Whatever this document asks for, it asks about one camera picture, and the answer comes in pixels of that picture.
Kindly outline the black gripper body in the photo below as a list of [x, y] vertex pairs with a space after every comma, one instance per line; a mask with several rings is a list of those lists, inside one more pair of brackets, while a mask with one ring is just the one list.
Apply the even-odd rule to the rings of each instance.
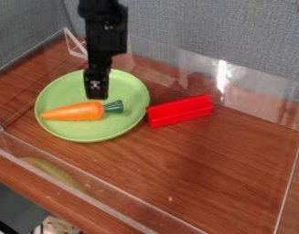
[[114, 56], [127, 51], [128, 10], [82, 10], [90, 69], [107, 69]]

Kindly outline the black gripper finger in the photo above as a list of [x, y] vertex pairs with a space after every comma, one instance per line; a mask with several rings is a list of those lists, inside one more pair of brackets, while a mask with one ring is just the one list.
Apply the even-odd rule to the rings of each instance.
[[110, 70], [86, 69], [83, 72], [84, 90], [91, 100], [106, 100], [108, 97]]

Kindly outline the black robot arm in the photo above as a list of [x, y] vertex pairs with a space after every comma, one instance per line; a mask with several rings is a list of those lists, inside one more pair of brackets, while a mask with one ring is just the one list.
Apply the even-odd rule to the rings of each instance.
[[106, 100], [112, 57], [127, 52], [128, 8], [119, 0], [79, 0], [79, 15], [86, 23], [88, 53], [86, 95]]

